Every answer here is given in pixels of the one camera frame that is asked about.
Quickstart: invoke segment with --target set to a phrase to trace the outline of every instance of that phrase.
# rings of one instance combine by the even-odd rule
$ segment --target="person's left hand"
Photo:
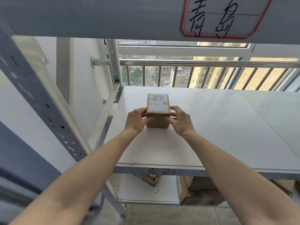
[[[139,134],[146,124],[154,121],[154,117],[146,117],[146,111],[147,108],[142,107],[129,112],[124,130],[133,130]]]

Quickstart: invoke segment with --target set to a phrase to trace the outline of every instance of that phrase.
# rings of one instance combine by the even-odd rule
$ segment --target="stainless steel handrail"
[[[188,66],[233,68],[300,68],[300,62],[291,61],[202,61],[202,60],[151,60],[120,59],[121,66]],[[110,65],[108,59],[94,59],[95,66]]]

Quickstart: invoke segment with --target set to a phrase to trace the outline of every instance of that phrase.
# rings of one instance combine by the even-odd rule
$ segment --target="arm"
[[[80,224],[125,149],[153,121],[142,119],[145,112],[146,108],[130,112],[118,136],[63,173],[11,225]]]
[[[165,121],[195,151],[212,181],[242,224],[299,224],[300,208],[283,191],[237,158],[194,131],[178,106]]]

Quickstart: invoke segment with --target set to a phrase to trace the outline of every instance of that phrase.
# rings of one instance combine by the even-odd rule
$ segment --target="forearm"
[[[286,194],[240,160],[194,131],[184,138],[242,223],[260,215],[274,222],[287,215],[299,218],[299,207]]]
[[[76,163],[41,193],[12,224],[25,224],[26,221],[31,224],[77,224],[136,135],[134,131],[124,130]],[[44,213],[47,210],[53,216],[45,222]]]

